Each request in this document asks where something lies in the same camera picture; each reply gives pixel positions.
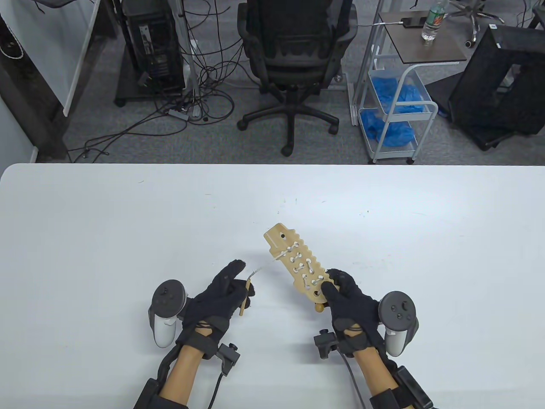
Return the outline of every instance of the black glove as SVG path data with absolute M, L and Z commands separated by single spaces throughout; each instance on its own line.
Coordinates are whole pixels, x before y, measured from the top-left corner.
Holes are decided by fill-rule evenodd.
M 204 359 L 213 357 L 221 338 L 229 328 L 229 320 L 237 308 L 246 300 L 245 308 L 250 306 L 250 298 L 256 292 L 253 285 L 246 290 L 246 280 L 235 277 L 246 267 L 242 260 L 234 260 L 214 277 L 212 283 L 194 299 L 188 301 L 182 320 L 183 330 L 176 343 L 190 345 L 204 352 Z M 208 336 L 195 332 L 195 328 L 210 328 Z
M 339 291 L 330 282 L 322 284 L 322 293 L 331 308 L 331 323 L 337 339 L 339 350 L 351 356 L 355 351 L 374 346 L 382 352 L 384 340 L 377 331 L 378 301 L 363 294 L 351 275 L 337 269 L 328 270 L 329 277 L 339 286 Z M 344 330 L 356 324 L 363 333 L 354 337 L 345 335 Z

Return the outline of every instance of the caster wheel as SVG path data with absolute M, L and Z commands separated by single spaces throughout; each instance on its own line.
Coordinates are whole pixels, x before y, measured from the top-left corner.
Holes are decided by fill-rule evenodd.
M 239 122 L 237 122 L 237 128 L 240 131 L 245 131 L 246 129 L 248 129 L 248 122 L 244 122 L 244 120 L 241 119 Z
M 337 135 L 337 132 L 339 132 L 339 125 L 332 125 L 329 127 L 328 131 L 331 135 Z
M 286 158 L 291 156 L 293 153 L 293 146 L 284 145 L 282 149 L 280 149 L 280 153 L 282 153 L 282 155 L 284 155 Z

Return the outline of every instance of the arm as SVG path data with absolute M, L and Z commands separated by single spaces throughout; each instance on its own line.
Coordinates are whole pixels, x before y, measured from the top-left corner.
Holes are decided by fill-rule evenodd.
M 235 279 L 245 266 L 241 260 L 229 263 L 208 288 L 187 305 L 183 330 L 176 340 L 181 345 L 176 363 L 166 380 L 158 375 L 157 380 L 148 381 L 135 409 L 187 409 L 201 360 L 216 355 L 233 313 L 244 301 L 248 308 L 249 297 L 255 295 L 253 285 L 246 288 L 246 280 Z M 172 358 L 168 359 L 168 366 L 172 361 Z
M 340 270 L 329 270 L 333 284 L 322 284 L 322 292 L 331 308 L 331 320 L 337 339 L 343 342 L 345 353 L 351 353 L 364 375 L 372 396 L 398 387 L 397 382 L 382 361 L 377 347 L 384 342 L 377 331 L 378 301 L 363 294 L 354 279 Z
M 196 328 L 195 332 L 208 336 L 212 333 L 212 330 Z M 192 346 L 184 345 L 159 396 L 187 406 L 193 382 L 195 381 L 195 375 L 197 375 L 197 369 L 203 355 L 202 351 Z

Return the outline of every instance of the water bottle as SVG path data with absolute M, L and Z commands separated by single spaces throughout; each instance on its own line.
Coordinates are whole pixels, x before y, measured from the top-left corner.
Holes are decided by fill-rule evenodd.
M 435 0 L 435 3 L 429 10 L 428 18 L 422 29 L 422 38 L 424 41 L 433 41 L 437 35 L 437 31 L 445 18 L 445 9 L 449 4 L 449 0 Z

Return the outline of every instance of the white wall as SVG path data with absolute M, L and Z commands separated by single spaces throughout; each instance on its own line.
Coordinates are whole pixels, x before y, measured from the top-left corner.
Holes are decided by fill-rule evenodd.
M 68 116 L 100 0 L 59 9 L 31 0 L 0 0 L 0 14 L 17 36 Z
M 0 98 L 0 176 L 14 163 L 30 162 L 33 152 L 34 146 Z

